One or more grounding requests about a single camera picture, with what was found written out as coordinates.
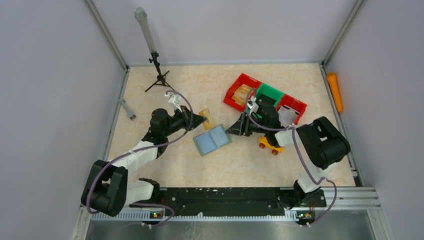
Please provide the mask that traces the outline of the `orange patterned card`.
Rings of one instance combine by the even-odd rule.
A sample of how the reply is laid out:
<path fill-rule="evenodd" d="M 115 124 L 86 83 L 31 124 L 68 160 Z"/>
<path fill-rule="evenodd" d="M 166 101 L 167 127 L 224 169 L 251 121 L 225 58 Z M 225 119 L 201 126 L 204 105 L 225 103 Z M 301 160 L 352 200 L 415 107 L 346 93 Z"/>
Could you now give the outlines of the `orange patterned card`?
<path fill-rule="evenodd" d="M 198 113 L 200 116 L 205 117 L 205 121 L 202 123 L 205 131 L 212 129 L 216 126 L 216 123 L 210 113 L 209 108 L 205 108 Z"/>

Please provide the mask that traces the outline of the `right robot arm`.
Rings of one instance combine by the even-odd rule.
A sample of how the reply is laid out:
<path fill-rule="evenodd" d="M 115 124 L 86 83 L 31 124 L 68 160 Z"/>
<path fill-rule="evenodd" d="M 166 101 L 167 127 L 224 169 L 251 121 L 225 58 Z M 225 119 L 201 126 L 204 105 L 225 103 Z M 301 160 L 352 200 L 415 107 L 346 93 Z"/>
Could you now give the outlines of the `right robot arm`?
<path fill-rule="evenodd" d="M 247 111 L 225 132 L 245 137 L 253 133 L 263 134 L 271 147 L 295 147 L 305 174 L 294 182 L 292 192 L 286 198 L 290 207 L 308 203 L 331 168 L 351 151 L 347 139 L 327 117 L 321 116 L 299 127 L 293 124 L 284 126 L 276 108 L 267 103 L 249 102 Z"/>

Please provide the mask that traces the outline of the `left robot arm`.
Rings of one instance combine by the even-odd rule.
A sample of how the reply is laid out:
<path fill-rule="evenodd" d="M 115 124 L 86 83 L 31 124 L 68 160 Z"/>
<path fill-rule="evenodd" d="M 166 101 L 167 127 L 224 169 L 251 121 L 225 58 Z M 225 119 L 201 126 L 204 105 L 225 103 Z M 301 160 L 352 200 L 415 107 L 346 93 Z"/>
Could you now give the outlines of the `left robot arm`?
<path fill-rule="evenodd" d="M 129 176 L 160 157 L 170 143 L 170 135 L 182 129 L 191 131 L 206 121 L 205 116 L 192 113 L 186 106 L 177 108 L 173 115 L 163 108 L 155 109 L 147 133 L 135 147 L 115 159 L 94 162 L 81 203 L 91 214 L 100 212 L 115 217 L 125 206 L 149 200 L 158 183 L 144 178 L 129 183 Z"/>

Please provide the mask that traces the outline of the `green card holder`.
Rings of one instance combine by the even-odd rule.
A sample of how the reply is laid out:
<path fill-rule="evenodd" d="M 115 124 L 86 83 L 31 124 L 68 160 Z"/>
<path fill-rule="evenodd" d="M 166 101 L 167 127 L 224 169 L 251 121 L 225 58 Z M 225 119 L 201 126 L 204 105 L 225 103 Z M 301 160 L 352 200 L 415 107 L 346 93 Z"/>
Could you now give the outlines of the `green card holder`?
<path fill-rule="evenodd" d="M 195 136 L 193 142 L 199 154 L 205 156 L 230 144 L 232 139 L 230 135 L 226 133 L 224 126 L 220 124 Z"/>

